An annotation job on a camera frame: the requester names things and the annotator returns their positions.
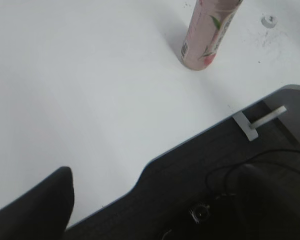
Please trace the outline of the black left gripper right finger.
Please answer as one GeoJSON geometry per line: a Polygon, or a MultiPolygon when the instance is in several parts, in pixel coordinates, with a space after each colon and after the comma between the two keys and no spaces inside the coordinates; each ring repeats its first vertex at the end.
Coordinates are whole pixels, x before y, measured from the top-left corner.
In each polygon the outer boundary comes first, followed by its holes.
{"type": "Polygon", "coordinates": [[[236,180],[235,209],[242,240],[300,240],[300,200],[248,164],[236,180]]]}

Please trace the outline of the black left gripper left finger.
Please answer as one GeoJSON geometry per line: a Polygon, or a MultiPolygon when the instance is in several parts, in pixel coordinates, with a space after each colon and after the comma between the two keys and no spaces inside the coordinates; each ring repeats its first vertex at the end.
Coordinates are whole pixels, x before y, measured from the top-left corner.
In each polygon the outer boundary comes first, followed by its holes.
{"type": "Polygon", "coordinates": [[[0,209],[0,240],[60,240],[74,203],[72,170],[62,166],[0,209]]]}

